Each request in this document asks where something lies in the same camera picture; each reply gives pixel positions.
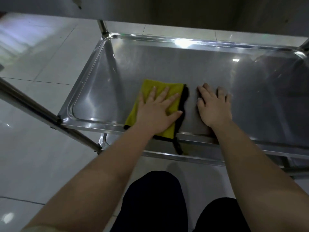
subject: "cleaning cloth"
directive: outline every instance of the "cleaning cloth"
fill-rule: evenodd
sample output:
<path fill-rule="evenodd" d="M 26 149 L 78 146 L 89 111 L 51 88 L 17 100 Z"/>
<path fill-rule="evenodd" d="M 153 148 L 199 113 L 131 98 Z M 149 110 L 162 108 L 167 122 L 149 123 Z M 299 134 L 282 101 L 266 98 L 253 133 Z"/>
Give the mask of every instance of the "cleaning cloth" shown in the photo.
<path fill-rule="evenodd" d="M 174 148 L 176 149 L 176 152 L 178 154 L 182 154 L 182 150 L 180 148 L 179 143 L 176 139 L 176 133 L 179 131 L 180 126 L 183 122 L 183 119 L 185 117 L 185 110 L 184 110 L 184 103 L 187 100 L 189 96 L 188 88 L 185 84 L 179 84 L 179 83 L 163 83 L 160 81 L 154 81 L 154 80 L 144 80 L 142 86 L 141 86 L 141 92 L 143 93 L 144 99 L 147 99 L 149 96 L 149 93 L 153 89 L 153 87 L 156 86 L 157 92 L 156 97 L 165 89 L 166 86 L 168 86 L 170 89 L 168 91 L 168 94 L 166 98 L 169 98 L 170 96 L 174 95 L 175 93 L 179 93 L 180 96 L 176 99 L 176 101 L 166 110 L 166 114 L 170 115 L 175 111 L 182 111 L 182 115 L 176 120 L 175 123 L 173 123 L 168 129 L 166 129 L 164 132 L 156 134 L 154 136 L 155 139 L 158 140 L 164 140 L 164 141 L 170 141 L 173 142 Z M 135 101 L 132 111 L 130 112 L 125 126 L 125 129 L 128 129 L 134 123 L 136 122 L 136 116 L 137 116 L 137 108 L 138 108 L 138 99 Z"/>

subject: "black pants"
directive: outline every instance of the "black pants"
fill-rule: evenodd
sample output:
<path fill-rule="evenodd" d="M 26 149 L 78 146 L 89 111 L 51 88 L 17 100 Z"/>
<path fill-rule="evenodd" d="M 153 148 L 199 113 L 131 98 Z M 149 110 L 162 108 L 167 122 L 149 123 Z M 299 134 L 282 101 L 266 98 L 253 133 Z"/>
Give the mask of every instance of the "black pants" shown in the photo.
<path fill-rule="evenodd" d="M 236 199 L 220 198 L 206 206 L 197 220 L 199 231 L 250 231 Z M 130 185 L 110 230 L 188 232 L 187 207 L 176 177 L 153 171 Z"/>

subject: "right hand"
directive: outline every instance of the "right hand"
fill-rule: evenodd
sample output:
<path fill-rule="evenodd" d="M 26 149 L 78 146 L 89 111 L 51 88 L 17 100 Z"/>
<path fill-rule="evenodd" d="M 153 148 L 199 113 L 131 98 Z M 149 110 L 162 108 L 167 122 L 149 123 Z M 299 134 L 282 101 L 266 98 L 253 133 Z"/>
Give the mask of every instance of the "right hand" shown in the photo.
<path fill-rule="evenodd" d="M 224 89 L 218 87 L 218 96 L 216 96 L 207 83 L 204 83 L 203 86 L 198 86 L 198 89 L 202 98 L 198 99 L 197 107 L 202 121 L 207 126 L 213 129 L 226 121 L 232 120 L 230 94 L 225 96 Z"/>

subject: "metal tray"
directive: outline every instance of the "metal tray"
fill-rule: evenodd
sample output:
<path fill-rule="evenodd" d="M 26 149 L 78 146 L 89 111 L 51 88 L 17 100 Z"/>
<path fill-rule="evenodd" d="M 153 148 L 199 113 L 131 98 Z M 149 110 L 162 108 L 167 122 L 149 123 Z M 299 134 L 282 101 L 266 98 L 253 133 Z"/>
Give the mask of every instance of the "metal tray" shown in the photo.
<path fill-rule="evenodd" d="M 145 78 L 185 83 L 181 142 L 216 144 L 196 87 L 233 96 L 233 120 L 267 152 L 309 157 L 309 67 L 293 47 L 110 33 L 98 42 L 59 116 L 73 129 L 120 134 Z"/>

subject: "left hand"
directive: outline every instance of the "left hand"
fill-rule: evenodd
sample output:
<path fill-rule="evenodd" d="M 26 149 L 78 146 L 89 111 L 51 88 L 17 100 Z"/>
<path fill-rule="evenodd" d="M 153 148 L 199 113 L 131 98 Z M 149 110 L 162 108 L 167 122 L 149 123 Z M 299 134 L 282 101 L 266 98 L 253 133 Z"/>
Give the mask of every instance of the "left hand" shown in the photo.
<path fill-rule="evenodd" d="M 176 111 L 171 115 L 166 115 L 166 109 L 179 97 L 176 93 L 165 99 L 168 94 L 169 87 L 155 99 L 156 87 L 152 89 L 149 97 L 144 103 L 143 94 L 139 95 L 137 121 L 135 125 L 140 125 L 143 129 L 147 129 L 150 135 L 155 135 L 166 130 L 173 122 L 175 122 L 182 114 L 182 111 Z"/>

